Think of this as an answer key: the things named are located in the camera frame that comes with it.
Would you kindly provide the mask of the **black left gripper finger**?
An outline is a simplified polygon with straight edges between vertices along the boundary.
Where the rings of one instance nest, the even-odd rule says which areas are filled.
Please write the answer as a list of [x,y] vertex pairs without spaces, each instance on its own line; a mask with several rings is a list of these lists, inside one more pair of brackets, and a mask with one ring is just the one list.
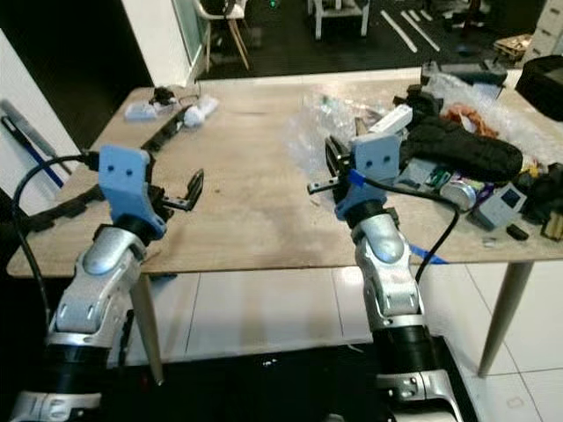
[[198,169],[186,185],[186,194],[182,197],[182,210],[192,212],[202,194],[202,184],[205,180],[205,170]]

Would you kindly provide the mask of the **clear plastic bag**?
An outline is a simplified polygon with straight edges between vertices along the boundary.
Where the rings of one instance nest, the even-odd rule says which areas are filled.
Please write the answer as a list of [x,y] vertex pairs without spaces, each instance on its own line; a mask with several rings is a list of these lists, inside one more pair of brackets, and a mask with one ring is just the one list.
[[305,92],[298,97],[296,110],[282,125],[279,141],[306,180],[326,179],[330,170],[326,164],[325,141],[335,138],[349,145],[358,120],[370,126],[390,110],[390,101],[374,97]]

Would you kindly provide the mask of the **black strip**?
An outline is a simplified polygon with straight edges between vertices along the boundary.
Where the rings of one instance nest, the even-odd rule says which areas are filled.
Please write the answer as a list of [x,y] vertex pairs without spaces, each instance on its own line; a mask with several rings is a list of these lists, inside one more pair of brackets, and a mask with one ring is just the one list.
[[153,136],[149,138],[148,141],[141,145],[140,149],[155,156],[165,147],[166,144],[169,143],[169,141],[172,140],[174,136],[182,132],[182,130],[185,130],[185,127],[186,124],[184,122],[184,117],[170,118],[164,125],[161,126],[161,128],[157,130],[156,133],[153,134]]

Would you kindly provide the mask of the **wooden table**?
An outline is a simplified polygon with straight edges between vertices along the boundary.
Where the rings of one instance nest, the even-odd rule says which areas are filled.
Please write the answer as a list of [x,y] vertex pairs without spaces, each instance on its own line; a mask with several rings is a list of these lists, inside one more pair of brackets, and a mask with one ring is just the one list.
[[[143,268],[171,273],[154,289],[158,353],[166,362],[370,342],[362,278],[345,222],[329,200],[306,192],[304,165],[289,153],[309,99],[335,97],[386,107],[413,79],[206,84],[220,101],[196,130],[157,154],[154,181],[182,194],[204,169],[200,205],[169,222]],[[460,222],[425,272],[431,330],[443,335],[463,369],[478,368],[502,275],[532,261],[530,284],[494,359],[492,374],[563,370],[563,242],[532,234],[517,241]]]

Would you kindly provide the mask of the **white tube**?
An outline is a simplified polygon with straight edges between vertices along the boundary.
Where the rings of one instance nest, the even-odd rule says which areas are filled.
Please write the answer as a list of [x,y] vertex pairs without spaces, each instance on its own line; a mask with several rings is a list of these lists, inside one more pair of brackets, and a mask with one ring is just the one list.
[[395,134],[401,132],[409,125],[413,118],[413,109],[407,104],[397,105],[391,109],[381,120],[371,125],[369,134]]

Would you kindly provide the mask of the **small white box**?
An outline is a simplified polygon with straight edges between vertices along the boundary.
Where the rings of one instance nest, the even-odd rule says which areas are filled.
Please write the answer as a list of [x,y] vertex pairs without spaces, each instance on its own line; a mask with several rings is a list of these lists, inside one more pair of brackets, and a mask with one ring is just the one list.
[[128,123],[137,123],[137,121],[156,120],[160,112],[156,105],[149,102],[130,102],[126,105],[124,120]]

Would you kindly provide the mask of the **small black gadget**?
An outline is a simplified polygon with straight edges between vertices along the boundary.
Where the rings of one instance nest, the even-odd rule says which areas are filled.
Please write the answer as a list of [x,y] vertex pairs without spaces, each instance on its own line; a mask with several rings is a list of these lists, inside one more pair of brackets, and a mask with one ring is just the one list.
[[149,104],[157,109],[173,107],[179,104],[176,92],[168,87],[156,87],[153,89],[153,95],[149,100]]

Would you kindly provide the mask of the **silver drink can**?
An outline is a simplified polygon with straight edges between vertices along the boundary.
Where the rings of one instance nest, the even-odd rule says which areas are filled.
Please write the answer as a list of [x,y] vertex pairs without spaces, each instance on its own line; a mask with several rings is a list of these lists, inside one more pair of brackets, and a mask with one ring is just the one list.
[[468,179],[458,172],[451,172],[448,180],[438,189],[438,193],[446,200],[455,202],[462,212],[467,212],[476,205],[483,189],[482,182]]

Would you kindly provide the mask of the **long black textured sleeve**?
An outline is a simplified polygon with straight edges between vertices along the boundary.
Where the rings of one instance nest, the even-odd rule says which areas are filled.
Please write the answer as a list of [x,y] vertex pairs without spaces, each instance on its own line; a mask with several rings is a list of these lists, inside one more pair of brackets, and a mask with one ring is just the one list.
[[482,182],[515,179],[523,167],[523,153],[517,146],[434,116],[407,125],[407,137],[399,145],[399,168],[405,169],[414,158],[450,166]]

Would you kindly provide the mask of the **orange crumpled wrapper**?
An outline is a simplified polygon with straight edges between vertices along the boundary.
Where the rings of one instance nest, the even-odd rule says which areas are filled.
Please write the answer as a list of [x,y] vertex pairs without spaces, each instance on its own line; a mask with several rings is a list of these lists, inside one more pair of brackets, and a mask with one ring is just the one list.
[[465,102],[453,102],[453,104],[448,105],[440,117],[461,124],[462,128],[475,135],[499,138],[498,130],[487,124],[481,113]]

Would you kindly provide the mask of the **white stool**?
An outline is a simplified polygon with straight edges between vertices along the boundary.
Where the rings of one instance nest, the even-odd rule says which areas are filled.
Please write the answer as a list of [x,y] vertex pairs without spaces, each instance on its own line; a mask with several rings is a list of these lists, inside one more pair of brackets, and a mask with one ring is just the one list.
[[321,40],[326,18],[361,18],[359,36],[369,35],[369,11],[373,0],[305,0],[306,11],[313,17],[314,40]]

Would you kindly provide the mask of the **white pillar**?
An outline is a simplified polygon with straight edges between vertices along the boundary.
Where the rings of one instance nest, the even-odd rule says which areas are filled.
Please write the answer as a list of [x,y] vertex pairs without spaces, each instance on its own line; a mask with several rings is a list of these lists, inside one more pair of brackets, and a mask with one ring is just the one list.
[[192,81],[192,61],[173,0],[121,0],[146,71],[156,87]]

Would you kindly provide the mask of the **white box device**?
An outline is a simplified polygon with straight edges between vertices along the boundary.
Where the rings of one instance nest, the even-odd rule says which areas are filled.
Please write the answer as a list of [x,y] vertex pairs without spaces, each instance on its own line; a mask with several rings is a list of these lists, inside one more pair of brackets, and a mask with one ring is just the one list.
[[471,212],[471,220],[485,230],[506,228],[521,212],[527,194],[515,184],[496,186]]

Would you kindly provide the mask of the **wooden crate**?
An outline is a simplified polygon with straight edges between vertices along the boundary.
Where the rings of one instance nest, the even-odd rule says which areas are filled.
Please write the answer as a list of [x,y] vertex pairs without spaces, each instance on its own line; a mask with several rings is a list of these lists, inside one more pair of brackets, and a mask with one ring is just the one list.
[[523,59],[524,53],[530,49],[532,41],[531,33],[519,33],[504,39],[495,40],[492,47],[499,57],[511,62],[519,62]]

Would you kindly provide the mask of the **white cabinet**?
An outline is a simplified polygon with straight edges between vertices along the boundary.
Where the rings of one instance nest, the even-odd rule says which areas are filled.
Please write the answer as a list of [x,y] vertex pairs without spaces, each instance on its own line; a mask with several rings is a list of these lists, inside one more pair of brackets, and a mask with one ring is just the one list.
[[546,0],[530,44],[517,64],[548,55],[563,55],[563,0]]

